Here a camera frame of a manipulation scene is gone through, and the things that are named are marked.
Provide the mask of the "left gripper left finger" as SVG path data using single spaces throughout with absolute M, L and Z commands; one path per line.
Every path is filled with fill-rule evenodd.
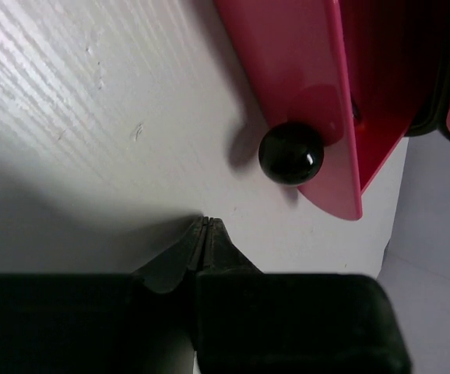
M 133 273 L 0 274 L 0 373 L 192 373 L 195 218 Z

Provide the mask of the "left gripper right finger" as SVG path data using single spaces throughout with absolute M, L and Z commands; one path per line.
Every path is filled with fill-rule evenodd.
M 195 275 L 203 373 L 408 373 L 411 358 L 381 285 L 361 274 L 263 273 L 207 224 Z

